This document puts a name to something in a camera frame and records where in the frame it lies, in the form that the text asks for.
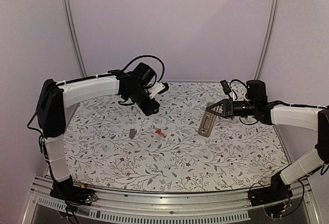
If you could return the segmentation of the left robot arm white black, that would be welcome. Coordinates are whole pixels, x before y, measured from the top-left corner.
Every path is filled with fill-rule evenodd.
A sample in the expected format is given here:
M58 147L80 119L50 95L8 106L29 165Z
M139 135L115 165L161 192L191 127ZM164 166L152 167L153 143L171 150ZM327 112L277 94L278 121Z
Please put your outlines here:
M104 96L119 95L126 105L127 100L150 116L159 111L156 95L167 91L166 83L157 81L155 71L145 63L139 63L130 72L110 70L105 74L70 81L44 82L33 118L38 120L39 146L49 166L54 187L65 200L73 200L76 188L66 163L64 133L66 131L65 109L83 101Z

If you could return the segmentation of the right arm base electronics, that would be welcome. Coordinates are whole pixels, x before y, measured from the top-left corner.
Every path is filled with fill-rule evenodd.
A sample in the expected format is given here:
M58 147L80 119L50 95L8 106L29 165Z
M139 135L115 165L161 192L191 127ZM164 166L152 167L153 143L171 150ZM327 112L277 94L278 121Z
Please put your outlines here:
M248 199L253 207L263 206L265 214L271 219L282 218L287 209L292 206L293 192L285 186L278 192L272 191L270 186L254 183L248 191Z

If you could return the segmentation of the grey remote battery cover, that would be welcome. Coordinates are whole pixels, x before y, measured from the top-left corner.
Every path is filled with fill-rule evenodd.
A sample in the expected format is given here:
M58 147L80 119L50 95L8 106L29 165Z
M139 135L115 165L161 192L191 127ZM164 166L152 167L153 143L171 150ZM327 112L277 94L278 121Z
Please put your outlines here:
M136 130L136 129L134 129L134 128L130 129L129 137L130 137L131 139L133 139L133 138L135 137L136 134L137 134L137 130Z

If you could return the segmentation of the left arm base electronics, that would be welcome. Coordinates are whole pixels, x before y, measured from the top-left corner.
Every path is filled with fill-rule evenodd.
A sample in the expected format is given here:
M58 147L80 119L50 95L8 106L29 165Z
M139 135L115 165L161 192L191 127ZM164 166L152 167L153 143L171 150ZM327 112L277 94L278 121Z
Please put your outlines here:
M75 186L70 179L62 182L54 182L50 196L76 206L91 206L93 202L98 200L96 192L88 188L87 184Z

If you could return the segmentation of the grey white remote control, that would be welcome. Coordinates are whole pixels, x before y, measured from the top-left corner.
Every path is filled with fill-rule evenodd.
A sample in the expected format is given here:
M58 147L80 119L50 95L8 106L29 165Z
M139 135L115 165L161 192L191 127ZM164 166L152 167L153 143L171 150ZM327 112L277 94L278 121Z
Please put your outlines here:
M210 137L213 126L215 124L215 119L216 119L216 115L208 112L205 109L198 129L198 134L206 138Z

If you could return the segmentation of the orange battery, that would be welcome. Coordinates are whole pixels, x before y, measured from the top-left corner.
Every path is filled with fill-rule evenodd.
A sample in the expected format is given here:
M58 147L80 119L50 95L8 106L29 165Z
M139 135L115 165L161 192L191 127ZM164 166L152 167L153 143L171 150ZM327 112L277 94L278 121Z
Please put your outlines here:
M156 130L156 134L158 134L162 137L166 137L166 135L160 129Z

